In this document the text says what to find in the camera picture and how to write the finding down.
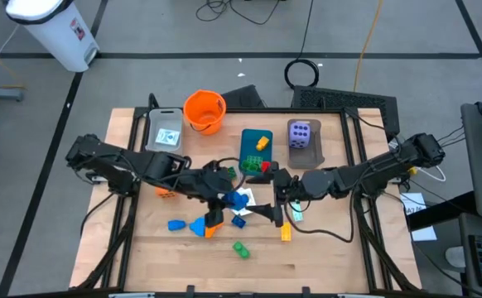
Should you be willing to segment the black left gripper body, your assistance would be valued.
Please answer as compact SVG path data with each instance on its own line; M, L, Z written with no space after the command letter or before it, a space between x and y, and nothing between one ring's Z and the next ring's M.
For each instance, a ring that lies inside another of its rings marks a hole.
M213 228L224 222L224 209L233 205L228 194L234 191L228 168L219 161L210 161L202 169L196 171L195 192L200 200L207 203L205 226Z

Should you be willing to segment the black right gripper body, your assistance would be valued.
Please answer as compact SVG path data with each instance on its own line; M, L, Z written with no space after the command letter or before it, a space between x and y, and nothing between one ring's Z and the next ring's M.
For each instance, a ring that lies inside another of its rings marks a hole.
M297 175L291 176L286 168L278 169L272 173L272 185L277 204L306 200L306 193L299 177Z

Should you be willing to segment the green stepped toy block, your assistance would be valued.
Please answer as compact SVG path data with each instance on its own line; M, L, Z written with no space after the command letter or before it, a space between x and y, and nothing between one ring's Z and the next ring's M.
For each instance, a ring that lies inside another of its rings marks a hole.
M246 159L242 161L241 169L244 171L262 171L263 158L260 156L246 156Z

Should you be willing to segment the blue single-stud toy block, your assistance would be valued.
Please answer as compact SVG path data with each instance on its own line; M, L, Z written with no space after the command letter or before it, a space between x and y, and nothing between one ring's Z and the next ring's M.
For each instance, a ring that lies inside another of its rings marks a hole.
M190 230L198 237L205 236L205 218L199 217L194 222L190 224Z

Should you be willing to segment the purple foam die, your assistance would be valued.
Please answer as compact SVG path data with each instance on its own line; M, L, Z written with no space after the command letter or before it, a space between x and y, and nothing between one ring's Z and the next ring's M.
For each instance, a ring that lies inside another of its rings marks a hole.
M305 122L294 122L289 125L289 147L302 149L309 145L311 126Z

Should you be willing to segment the blue-printed card box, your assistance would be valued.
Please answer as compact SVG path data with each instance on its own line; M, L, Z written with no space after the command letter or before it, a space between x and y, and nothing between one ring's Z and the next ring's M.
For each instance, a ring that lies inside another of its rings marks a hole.
M176 146L179 142L180 135L180 131L160 128L158 130L155 143L167 146Z

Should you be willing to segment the dark translucent plastic bin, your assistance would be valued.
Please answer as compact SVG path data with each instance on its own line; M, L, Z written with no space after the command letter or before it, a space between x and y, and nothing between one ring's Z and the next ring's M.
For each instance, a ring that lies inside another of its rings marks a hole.
M311 126L311 139L306 148L297 149L289 147L289 125L294 122L305 122ZM325 162L321 143L321 122L315 119L290 119L287 122L288 160L287 164L292 169L315 169Z

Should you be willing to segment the teal plastic bin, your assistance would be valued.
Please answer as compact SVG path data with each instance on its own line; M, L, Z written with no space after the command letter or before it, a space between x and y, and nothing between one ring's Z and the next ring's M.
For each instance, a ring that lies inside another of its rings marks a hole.
M258 140L265 136L270 139L268 146L263 151L258 151L256 149L256 145ZM272 139L273 134L269 130L259 130L259 129L249 129L246 128L242 131L241 135L241 145L240 145L240 153L239 153L239 169L245 175L260 175L262 172L255 172L255 171L244 171L241 169L242 161L246 159L246 156L260 156L263 158L263 161L271 161L272 160Z

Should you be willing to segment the orange plastic bucket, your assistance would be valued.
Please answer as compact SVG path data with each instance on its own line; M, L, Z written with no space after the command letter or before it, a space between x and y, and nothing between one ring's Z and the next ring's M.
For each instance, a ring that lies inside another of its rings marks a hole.
M183 105L183 114L190 127L205 136L220 130L226 110L226 102L220 94L204 89L189 96Z

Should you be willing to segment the clear grey plastic bin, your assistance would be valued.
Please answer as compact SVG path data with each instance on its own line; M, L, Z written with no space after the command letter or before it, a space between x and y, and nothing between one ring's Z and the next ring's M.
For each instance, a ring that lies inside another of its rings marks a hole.
M149 113L150 126L149 137L145 145L147 151L166 151L174 154L183 152L183 117L182 111L178 108L158 108ZM160 128L180 131L181 135L176 146L167 146L155 143L158 130Z

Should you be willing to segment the black wedge-shaped box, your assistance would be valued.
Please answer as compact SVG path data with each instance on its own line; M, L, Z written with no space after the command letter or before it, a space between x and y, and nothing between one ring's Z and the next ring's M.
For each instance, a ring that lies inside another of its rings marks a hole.
M221 94L228 108L261 108L267 107L261 99L256 86L250 84Z

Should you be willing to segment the white paper sheet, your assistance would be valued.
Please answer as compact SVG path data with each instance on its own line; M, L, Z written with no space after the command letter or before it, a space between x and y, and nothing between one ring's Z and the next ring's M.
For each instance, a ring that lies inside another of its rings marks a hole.
M421 193L401 193L400 200L404 204L406 215L410 215L427 208L427 204Z
M428 242L428 241L436 241L437 236L435 229L432 226L421 228L415 231L412 231L412 239L415 242Z

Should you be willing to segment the white computer mouse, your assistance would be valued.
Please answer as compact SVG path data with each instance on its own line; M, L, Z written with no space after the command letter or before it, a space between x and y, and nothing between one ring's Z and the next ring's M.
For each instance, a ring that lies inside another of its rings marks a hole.
M445 250L446 261L455 268L465 268L465 250L462 246L450 247Z

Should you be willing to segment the grey desk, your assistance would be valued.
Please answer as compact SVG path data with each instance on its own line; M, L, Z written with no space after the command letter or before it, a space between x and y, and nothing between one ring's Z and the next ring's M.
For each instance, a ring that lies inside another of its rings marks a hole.
M471 260L471 251L468 237L470 235L482 236L482 218L472 214L462 214L459 217L461 242L465 250L465 272L462 274L462 281L465 281L469 290L464 290L465 294L470 297L482 297L482 286L479 285L473 262Z

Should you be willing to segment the white pedal trash bin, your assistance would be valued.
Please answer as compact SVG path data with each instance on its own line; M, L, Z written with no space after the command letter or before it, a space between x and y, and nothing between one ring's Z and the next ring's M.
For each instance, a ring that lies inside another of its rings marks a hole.
M6 14L70 72L88 70L99 51L75 0L8 0Z

